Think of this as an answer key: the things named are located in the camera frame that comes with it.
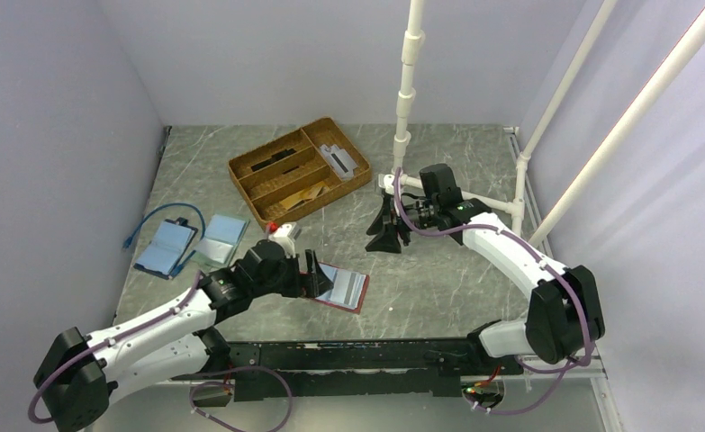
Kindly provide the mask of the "red leather card holder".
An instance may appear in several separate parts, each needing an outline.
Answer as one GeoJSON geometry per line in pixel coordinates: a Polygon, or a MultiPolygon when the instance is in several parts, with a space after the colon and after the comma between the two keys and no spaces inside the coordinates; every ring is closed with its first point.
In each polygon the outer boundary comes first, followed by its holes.
{"type": "Polygon", "coordinates": [[[370,276],[324,263],[321,263],[321,269],[331,280],[332,287],[314,300],[342,311],[359,314],[370,276]]]}

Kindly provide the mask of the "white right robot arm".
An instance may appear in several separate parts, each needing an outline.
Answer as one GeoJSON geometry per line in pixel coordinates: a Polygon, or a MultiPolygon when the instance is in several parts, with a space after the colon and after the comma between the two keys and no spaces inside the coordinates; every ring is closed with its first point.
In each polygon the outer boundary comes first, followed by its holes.
{"type": "Polygon", "coordinates": [[[505,356],[536,356],[550,365],[588,365],[596,341],[605,334],[600,298],[592,272],[568,266],[535,249],[514,233],[478,198],[466,198],[453,170],[444,163],[420,171],[422,193],[404,204],[402,173],[380,175],[382,206],[367,229],[368,252],[399,254],[411,234],[450,237],[489,261],[528,302],[522,319],[497,320],[472,333],[476,343],[466,361],[489,373],[505,356]]]}

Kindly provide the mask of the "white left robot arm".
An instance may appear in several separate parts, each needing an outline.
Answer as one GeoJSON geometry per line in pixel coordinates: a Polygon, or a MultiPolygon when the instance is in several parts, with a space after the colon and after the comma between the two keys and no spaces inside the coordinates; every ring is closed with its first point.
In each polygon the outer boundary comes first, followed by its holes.
{"type": "Polygon", "coordinates": [[[313,250],[306,250],[301,269],[286,245],[262,239],[233,265],[198,273],[187,290],[134,319],[87,335],[76,327],[59,333],[33,377],[30,422],[79,431],[153,383],[222,375],[230,348],[215,325],[259,297],[314,299],[333,287],[313,250]]]}

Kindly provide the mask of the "tan card in tray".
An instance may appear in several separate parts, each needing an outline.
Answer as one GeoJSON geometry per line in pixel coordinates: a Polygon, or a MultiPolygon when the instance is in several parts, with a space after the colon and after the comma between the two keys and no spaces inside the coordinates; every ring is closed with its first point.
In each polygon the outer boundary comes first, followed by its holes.
{"type": "Polygon", "coordinates": [[[305,201],[311,200],[313,197],[313,190],[305,189],[287,196],[279,203],[283,209],[290,211],[293,208],[302,205],[305,201]]]}

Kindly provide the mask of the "light blue card holder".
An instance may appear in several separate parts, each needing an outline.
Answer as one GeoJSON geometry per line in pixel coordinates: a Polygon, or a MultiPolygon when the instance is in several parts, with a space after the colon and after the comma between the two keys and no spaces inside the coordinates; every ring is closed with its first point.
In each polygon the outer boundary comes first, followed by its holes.
{"type": "Polygon", "coordinates": [[[201,266],[228,266],[248,228],[247,220],[214,214],[203,238],[195,245],[192,260],[201,266]]]}

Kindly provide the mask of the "open blue card holder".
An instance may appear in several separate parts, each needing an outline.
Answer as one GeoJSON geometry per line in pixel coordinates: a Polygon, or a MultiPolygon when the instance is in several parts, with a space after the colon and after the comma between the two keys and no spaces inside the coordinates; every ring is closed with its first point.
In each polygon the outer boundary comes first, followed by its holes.
{"type": "Polygon", "coordinates": [[[163,220],[155,231],[150,243],[141,251],[133,264],[135,270],[163,279],[173,279],[183,257],[192,244],[196,227],[188,225],[185,218],[163,220]]]}

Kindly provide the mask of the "woven brown organizer tray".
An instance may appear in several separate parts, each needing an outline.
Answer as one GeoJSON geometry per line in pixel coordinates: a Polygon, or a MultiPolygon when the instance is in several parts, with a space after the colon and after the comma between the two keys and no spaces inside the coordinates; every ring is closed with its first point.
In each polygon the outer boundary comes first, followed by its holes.
{"type": "Polygon", "coordinates": [[[255,217],[265,228],[270,221],[295,222],[350,194],[372,179],[372,169],[340,126],[322,117],[228,162],[230,178],[255,217]],[[338,145],[357,163],[354,177],[342,181],[320,153],[322,144],[338,145]],[[251,166],[283,149],[296,153],[253,172],[251,166]],[[328,189],[314,200],[287,211],[280,201],[287,196],[325,182],[328,189]]]}

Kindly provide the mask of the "black item in tray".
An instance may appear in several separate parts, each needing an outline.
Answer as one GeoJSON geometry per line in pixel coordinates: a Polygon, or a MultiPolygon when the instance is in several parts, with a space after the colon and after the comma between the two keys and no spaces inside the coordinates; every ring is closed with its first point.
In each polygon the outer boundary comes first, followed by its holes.
{"type": "Polygon", "coordinates": [[[257,172],[258,170],[263,169],[265,167],[268,167],[270,165],[273,165],[274,163],[276,163],[284,158],[288,158],[289,156],[292,156],[295,153],[296,153],[296,150],[294,148],[290,148],[290,149],[287,148],[287,149],[280,150],[276,153],[273,153],[270,157],[268,157],[264,160],[261,160],[261,161],[257,162],[256,164],[252,165],[251,170],[253,172],[257,172]]]}

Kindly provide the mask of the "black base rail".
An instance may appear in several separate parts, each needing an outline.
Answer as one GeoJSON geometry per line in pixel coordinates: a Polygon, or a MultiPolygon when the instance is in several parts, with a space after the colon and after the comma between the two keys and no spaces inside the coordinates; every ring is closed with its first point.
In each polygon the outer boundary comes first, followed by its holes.
{"type": "Polygon", "coordinates": [[[231,342],[188,380],[227,378],[236,401],[285,396],[427,393],[458,397],[463,386],[522,373],[513,356],[488,356],[466,337],[231,342]]]}

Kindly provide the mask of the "white PVC pipe frame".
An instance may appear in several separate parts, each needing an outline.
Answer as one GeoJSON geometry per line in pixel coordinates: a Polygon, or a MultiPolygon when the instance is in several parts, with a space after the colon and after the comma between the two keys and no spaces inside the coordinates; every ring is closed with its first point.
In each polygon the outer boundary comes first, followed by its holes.
{"type": "MultiPolygon", "coordinates": [[[[610,19],[617,3],[615,1],[602,1],[593,16],[593,19],[584,34],[577,50],[562,75],[556,90],[552,94],[545,110],[542,112],[526,147],[517,158],[514,199],[511,202],[498,202],[493,207],[509,213],[512,217],[512,230],[521,233],[521,224],[524,220],[523,199],[529,161],[534,150],[554,119],[561,103],[572,87],[580,70],[588,58],[595,42],[598,40],[607,21],[610,19]]],[[[614,126],[610,129],[600,146],[594,151],[573,182],[563,192],[553,209],[540,222],[538,228],[529,239],[531,245],[542,245],[547,235],[572,207],[574,201],[584,192],[586,185],[596,176],[603,165],[609,160],[612,153],[627,138],[637,126],[648,110],[655,104],[663,92],[680,75],[691,59],[697,54],[705,43],[705,5],[694,18],[680,39],[673,45],[660,65],[650,78],[643,84],[640,91],[633,98],[624,113],[621,114],[614,126]]]]}

